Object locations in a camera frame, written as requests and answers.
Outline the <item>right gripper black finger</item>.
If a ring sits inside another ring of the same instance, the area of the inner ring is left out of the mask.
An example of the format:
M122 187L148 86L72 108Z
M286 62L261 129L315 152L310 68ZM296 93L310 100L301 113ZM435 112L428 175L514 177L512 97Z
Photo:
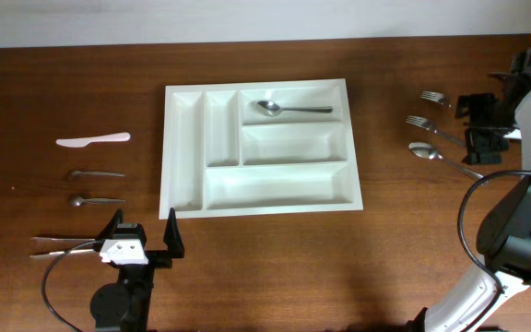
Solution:
M490 124L492 122L492 110L498 101L493 93L459 96L455 107L455 118L468 118L472 125Z
M502 153L509 149L509 140L501 134L478 128L465 131L466 156L462 162L468 165L495 165L502 163Z

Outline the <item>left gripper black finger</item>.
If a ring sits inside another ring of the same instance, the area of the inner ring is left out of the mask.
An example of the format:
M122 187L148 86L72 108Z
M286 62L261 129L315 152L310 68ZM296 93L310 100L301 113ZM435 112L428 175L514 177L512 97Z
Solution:
M173 207L169 210L163 242L166 244L167 251L171 258L184 258L185 247L179 232L176 211Z
M103 243L113 237L113 234L119 224L123 222L123 211L118 208L112 216L109 223L102 229L102 231L95 237L95 243L93 244L93 250L99 252Z

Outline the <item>metal spoon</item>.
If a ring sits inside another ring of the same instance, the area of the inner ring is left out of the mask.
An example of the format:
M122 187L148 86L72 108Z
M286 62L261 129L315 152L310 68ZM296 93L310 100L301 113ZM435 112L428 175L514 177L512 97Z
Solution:
M411 153L413 153L414 155L420 157L420 158L423 158L423 159L427 159L427 160L438 160L438 161L441 161L443 163L445 163L446 165L448 165L449 167L457 170L457 171L460 171L461 173L463 173L464 175L468 176L469 178L477 181L477 180L480 180L483 178L483 176L477 172L473 172L472 170L464 167L464 166L461 166L461 165L458 165L457 163L453 162L453 161L450 161L448 159L446 159L444 156L442 156L439 151L437 150L437 148L435 148L433 145L430 145L428 143L424 143L424 142L411 142L409 145L408 145L408 149Z
M332 107L282 107L273 101L257 101L255 109L269 117L276 117L283 112L304 112L304 113L331 113Z

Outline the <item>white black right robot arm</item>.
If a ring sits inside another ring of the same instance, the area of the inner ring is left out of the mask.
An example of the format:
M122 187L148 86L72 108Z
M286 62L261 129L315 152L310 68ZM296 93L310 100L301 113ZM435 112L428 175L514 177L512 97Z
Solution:
M517 53L506 72L493 77L502 95L459 97L458 118L466 118L460 146L466 156L458 170L471 177L457 213L459 241L473 265L438 303L423 308L407 331L479 331L514 295L531 287L531 48ZM482 220L476 246L464 233L468 201L483 184L517 176L519 182Z

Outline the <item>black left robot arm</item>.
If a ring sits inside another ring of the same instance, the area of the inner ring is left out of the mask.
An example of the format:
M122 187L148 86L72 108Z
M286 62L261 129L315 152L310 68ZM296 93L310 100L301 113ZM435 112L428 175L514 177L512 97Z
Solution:
M147 250L144 227L125 223L121 209L116 210L96 240L94 251L104 264L118 270L118 279L100 287L90 300L95 329L146 331L155 271L171 268L174 259L184 258L175 210L168 213L163 250Z

